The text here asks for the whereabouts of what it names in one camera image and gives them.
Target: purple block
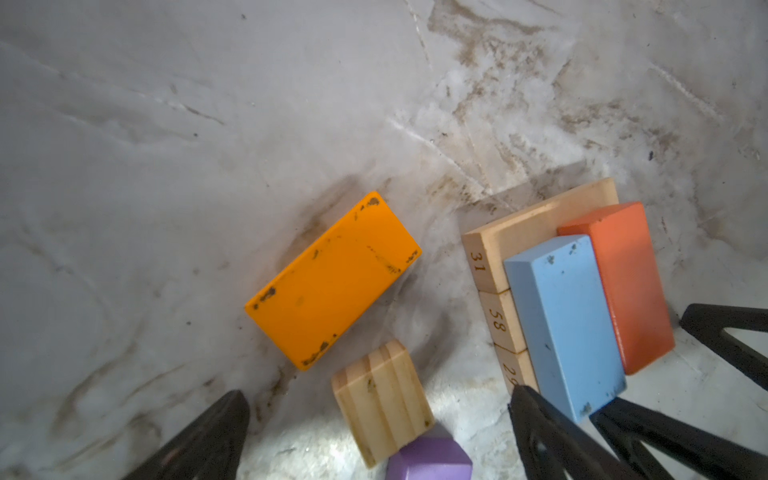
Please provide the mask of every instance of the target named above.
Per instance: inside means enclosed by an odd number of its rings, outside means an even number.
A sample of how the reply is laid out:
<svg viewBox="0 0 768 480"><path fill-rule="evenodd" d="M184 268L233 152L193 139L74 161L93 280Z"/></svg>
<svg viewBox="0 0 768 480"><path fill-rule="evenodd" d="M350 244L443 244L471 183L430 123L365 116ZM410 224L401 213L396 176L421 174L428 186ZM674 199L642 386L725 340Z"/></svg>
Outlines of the purple block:
<svg viewBox="0 0 768 480"><path fill-rule="evenodd" d="M419 437L389 459L386 480L469 480L472 460L453 439Z"/></svg>

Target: rectangular block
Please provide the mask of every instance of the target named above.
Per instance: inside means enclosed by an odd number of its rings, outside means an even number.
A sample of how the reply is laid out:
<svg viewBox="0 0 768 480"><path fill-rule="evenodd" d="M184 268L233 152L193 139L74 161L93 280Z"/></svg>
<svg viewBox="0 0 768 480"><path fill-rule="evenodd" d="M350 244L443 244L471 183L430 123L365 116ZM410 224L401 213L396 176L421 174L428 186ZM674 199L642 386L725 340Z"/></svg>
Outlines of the rectangular block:
<svg viewBox="0 0 768 480"><path fill-rule="evenodd" d="M408 350L397 340L338 371L331 386L368 468L435 424Z"/></svg>
<svg viewBox="0 0 768 480"><path fill-rule="evenodd" d="M558 228L589 235L624 364L632 375L674 348L643 204L603 207Z"/></svg>
<svg viewBox="0 0 768 480"><path fill-rule="evenodd" d="M589 237L555 237L504 265L541 394L579 423L627 387Z"/></svg>
<svg viewBox="0 0 768 480"><path fill-rule="evenodd" d="M527 385L533 390L539 391L536 375L531 363L531 356L527 350L514 353L498 344L495 344L498 366L502 368L504 383L509 394L517 385Z"/></svg>
<svg viewBox="0 0 768 480"><path fill-rule="evenodd" d="M366 195L245 306L307 370L422 254L381 196Z"/></svg>
<svg viewBox="0 0 768 480"><path fill-rule="evenodd" d="M462 242L475 285L488 293L507 290L504 259L557 236L563 223L618 203L614 179L604 178L465 233Z"/></svg>
<svg viewBox="0 0 768 480"><path fill-rule="evenodd" d="M502 346L514 353L520 353L527 349L523 329L520 326L518 311L515 309L515 301L509 290L504 293L478 292L480 305L491 338L496 345Z"/></svg>
<svg viewBox="0 0 768 480"><path fill-rule="evenodd" d="M385 480L471 480L472 460L454 439L419 437L394 454Z"/></svg>

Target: wood grain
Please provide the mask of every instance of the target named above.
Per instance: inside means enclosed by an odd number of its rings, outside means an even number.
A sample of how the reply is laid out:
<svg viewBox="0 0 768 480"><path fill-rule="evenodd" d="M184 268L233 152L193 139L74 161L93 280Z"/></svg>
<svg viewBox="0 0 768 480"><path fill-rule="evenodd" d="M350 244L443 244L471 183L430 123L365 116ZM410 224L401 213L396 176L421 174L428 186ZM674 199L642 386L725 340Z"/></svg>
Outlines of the wood grain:
<svg viewBox="0 0 768 480"><path fill-rule="evenodd" d="M511 395L512 390L518 385L527 385L538 392L538 382L533 370L531 355L528 351L524 350L520 353L513 353L498 345L495 345L495 348L498 366L502 369L504 383L509 394Z"/></svg>
<svg viewBox="0 0 768 480"><path fill-rule="evenodd" d="M618 203L614 179L604 178L465 233L462 242L477 289L488 293L508 290L505 259L557 236L563 223Z"/></svg>
<svg viewBox="0 0 768 480"><path fill-rule="evenodd" d="M413 361L398 340L338 371L331 386L368 468L435 424Z"/></svg>
<svg viewBox="0 0 768 480"><path fill-rule="evenodd" d="M478 293L493 342L514 353L520 353L527 349L518 311L510 291L507 290L499 294Z"/></svg>

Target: dirt stain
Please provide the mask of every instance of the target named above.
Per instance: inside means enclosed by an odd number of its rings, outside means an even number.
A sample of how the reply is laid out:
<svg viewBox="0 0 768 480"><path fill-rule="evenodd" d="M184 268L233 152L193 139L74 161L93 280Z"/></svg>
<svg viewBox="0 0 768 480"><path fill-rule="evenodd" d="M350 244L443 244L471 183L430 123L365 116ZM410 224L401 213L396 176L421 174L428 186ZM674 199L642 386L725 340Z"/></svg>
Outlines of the dirt stain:
<svg viewBox="0 0 768 480"><path fill-rule="evenodd" d="M275 264L277 271L285 269L289 263L293 262L302 252L304 252L304 250L309 248L328 230L328 225L323 222L323 216L344 200L345 192L353 188L353 182L351 180L345 180L331 189L333 194L329 195L330 199L324 203L322 208L315 210L311 207L305 212L303 216L309 217L309 220L306 222L306 226L301 233L293 238L293 241L291 241L290 245L285 249L283 254L280 255L280 258L278 258L277 263Z"/></svg>
<svg viewBox="0 0 768 480"><path fill-rule="evenodd" d="M146 462L160 448L163 430L149 415L138 413L128 423L126 433L131 455L128 469L132 470Z"/></svg>
<svg viewBox="0 0 768 480"><path fill-rule="evenodd" d="M266 291L266 293L264 293L264 294L263 294L263 295L262 295L262 296L259 298L259 300L260 300L260 301L262 301L262 302L264 302L264 301L266 301L267 299L269 299L269 298L272 298L273 296L275 296L275 292L276 292L276 290L275 290L275 287L273 286L273 287L271 287L269 290L267 290L267 291Z"/></svg>
<svg viewBox="0 0 768 480"><path fill-rule="evenodd" d="M523 35L536 35L545 28L525 25L507 18L486 18L456 0L438 0L427 21L430 31L445 35L461 45L457 59L467 67L477 66L475 49L493 28Z"/></svg>
<svg viewBox="0 0 768 480"><path fill-rule="evenodd" d="M401 272L402 272L402 270L401 270L401 269L399 269L398 267L396 267L396 266L392 265L392 264L389 262L389 260L387 260L386 258L384 258L384 257L382 257L381 255L379 255L379 254L378 254L378 253L377 253L377 252L376 252L376 251L373 249L373 247L371 247L370 245L367 245L367 247L368 247L368 250L371 250L371 253L373 253L373 256L376 258L376 260L378 260L378 261L379 261L379 263L381 263L381 264L384 266L384 268L386 268L386 269L387 269L387 271L389 271L391 274L393 274L393 275L396 275L396 274L398 274L398 273L401 273Z"/></svg>
<svg viewBox="0 0 768 480"><path fill-rule="evenodd" d="M179 365L178 367L176 367L176 368L174 368L174 369L170 369L170 370L168 370L167 372L163 372L163 373L161 373L160 375L156 375L156 376L152 377L151 379L147 380L146 382L142 383L141 385L139 385L138 387L136 387L136 388L135 388L135 389L134 389L134 390L133 390L131 393L129 393L129 394L128 394L128 395L127 395L127 396L126 396L124 399L123 399L123 402L121 403L121 405L125 405L125 404L127 403L127 401L131 399L131 397L133 397L133 396L137 395L138 393L140 393L141 391L143 391L143 390L144 390L144 389L146 389L147 387L149 387L149 386L152 386L152 385L153 385L153 384L155 384L156 382L159 382L159 381L161 381L162 379L164 379L165 377L169 376L170 374L172 374L172 373L174 373L174 372L177 372L177 371L179 371L179 370L183 369L183 368L184 368L186 365L187 365L186 363L182 363L182 364L181 364L181 365Z"/></svg>
<svg viewBox="0 0 768 480"><path fill-rule="evenodd" d="M78 435L80 433L78 413L78 403L91 391L95 386L99 384L104 378L111 374L116 369L120 368L124 363L128 362L131 357L138 350L137 338L141 334L144 327L144 321L139 323L139 327L136 329L134 338L128 347L118 356L112 360L104 363L96 370L88 374L84 380L78 383L64 398L61 405L56 412L53 423L51 424L50 434L54 438L59 438L65 434Z"/></svg>
<svg viewBox="0 0 768 480"><path fill-rule="evenodd" d="M285 398L291 380L295 379L297 368L291 363L286 362L277 370L277 379L266 389L256 395L253 401L253 411L259 425L255 434L258 434L274 415L274 412L280 406Z"/></svg>
<svg viewBox="0 0 768 480"><path fill-rule="evenodd" d="M218 123L219 125L221 125L222 127L226 127L226 126L227 126L227 124L225 124L225 123L224 123L224 122L223 122L221 119L219 119L219 118L216 118L216 117L211 117L210 115L206 115L206 114L204 114L204 113L200 112L199 110L196 110L196 109L194 109L194 108L192 108L192 107L189 107L189 106L187 106L187 105L184 105L184 108L185 108L185 109L186 109L188 112L190 112L192 115L197 115L198 117L206 118L207 120L213 120L213 121L215 121L216 123Z"/></svg>

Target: printed number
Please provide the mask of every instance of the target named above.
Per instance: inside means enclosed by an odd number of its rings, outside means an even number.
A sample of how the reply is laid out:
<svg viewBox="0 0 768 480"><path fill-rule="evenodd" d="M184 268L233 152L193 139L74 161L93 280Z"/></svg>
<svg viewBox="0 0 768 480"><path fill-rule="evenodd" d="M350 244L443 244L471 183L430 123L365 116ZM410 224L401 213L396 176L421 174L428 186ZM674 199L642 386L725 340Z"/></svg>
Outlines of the printed number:
<svg viewBox="0 0 768 480"><path fill-rule="evenodd" d="M474 253L470 253L469 257L472 258L475 262L482 260L482 253L478 253L478 256L475 257ZM476 266L475 270L485 270L484 266Z"/></svg>
<svg viewBox="0 0 768 480"><path fill-rule="evenodd" d="M506 363L503 363L502 365L504 365L504 370L506 370L507 372L510 372L512 375L517 375L517 373L515 372L515 369L510 369ZM512 377L512 378L507 377L507 380L509 380L509 382L512 385L520 385L520 383L515 377Z"/></svg>

